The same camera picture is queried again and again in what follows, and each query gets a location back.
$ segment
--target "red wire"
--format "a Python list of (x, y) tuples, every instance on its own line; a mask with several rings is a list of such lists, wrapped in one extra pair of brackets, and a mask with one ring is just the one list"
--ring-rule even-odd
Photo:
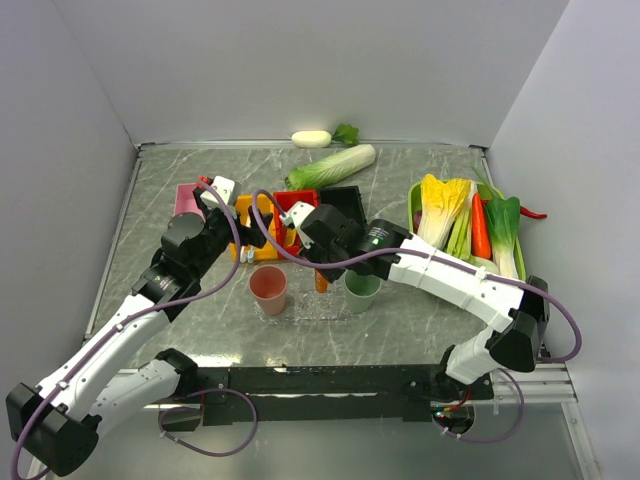
[(462, 407), (462, 405), (464, 405), (465, 403), (467, 403), (469, 401), (469, 399), (471, 398), (471, 388), (469, 388), (467, 390), (467, 394), (464, 396), (464, 398), (462, 399), (462, 401), (457, 404), (454, 405), (453, 407), (449, 407), (447, 408), (448, 412), (455, 412), (456, 410), (458, 410), (460, 407)]

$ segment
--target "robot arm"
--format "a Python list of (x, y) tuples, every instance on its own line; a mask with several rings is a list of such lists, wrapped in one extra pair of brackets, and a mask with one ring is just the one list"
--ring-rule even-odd
[[(211, 183), (235, 214), (239, 186), (222, 177)], [(109, 322), (35, 389), (19, 384), (7, 396), (11, 435), (17, 440), (36, 408), (53, 395), (26, 437), (25, 447), (59, 476), (71, 473), (88, 458), (99, 434), (149, 403), (194, 390), (197, 365), (172, 349), (160, 353), (137, 374), (114, 378), (188, 302), (149, 311), (134, 321), (125, 320), (143, 310), (196, 295), (201, 289), (200, 279), (233, 240), (215, 196), (196, 188), (194, 197), (201, 215), (185, 213), (171, 219), (151, 266)], [(252, 212), (250, 216), (255, 225)], [(271, 216), (263, 216), (263, 221), (268, 224)], [(243, 245), (264, 246), (266, 239), (259, 230), (241, 225), (238, 218), (236, 227)], [(81, 363), (89, 352), (89, 360)]]
[[(447, 350), (442, 360), (447, 377), (470, 385), (499, 367), (520, 372), (535, 369), (549, 318), (548, 304), (539, 296), (489, 280), (484, 269), (474, 269), (474, 274), (470, 274), (433, 261), (436, 255), (467, 270), (470, 267), (386, 220), (372, 221), (365, 231), (331, 205), (314, 208), (302, 202), (294, 205), (281, 219), (300, 233), (304, 247), (300, 255), (318, 263), (348, 260), (382, 248), (427, 253), (429, 258), (404, 253), (385, 254), (347, 268), (362, 275), (376, 275), (383, 280), (425, 290), (487, 324), (476, 337)], [(331, 282), (342, 273), (341, 269), (322, 271)], [(530, 277), (527, 282), (547, 290), (546, 283), (539, 278)]]

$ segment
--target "green cup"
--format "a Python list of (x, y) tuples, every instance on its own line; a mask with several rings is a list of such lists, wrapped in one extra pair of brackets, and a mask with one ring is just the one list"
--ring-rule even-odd
[(371, 306), (382, 281), (373, 275), (358, 275), (349, 270), (344, 276), (344, 285), (347, 306), (353, 313), (362, 313)]

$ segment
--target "white radish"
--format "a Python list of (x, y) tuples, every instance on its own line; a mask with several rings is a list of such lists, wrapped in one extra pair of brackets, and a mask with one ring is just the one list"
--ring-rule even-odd
[(291, 141), (301, 148), (324, 148), (331, 143), (331, 134), (322, 130), (302, 130), (294, 133)]

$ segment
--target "pink tray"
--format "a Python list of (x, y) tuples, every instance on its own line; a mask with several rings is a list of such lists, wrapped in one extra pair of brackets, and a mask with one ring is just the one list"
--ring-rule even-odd
[(196, 205), (195, 198), (193, 198), (194, 188), (196, 188), (195, 183), (181, 183), (176, 187), (176, 203), (173, 207), (174, 215), (193, 212), (203, 217), (202, 212)]

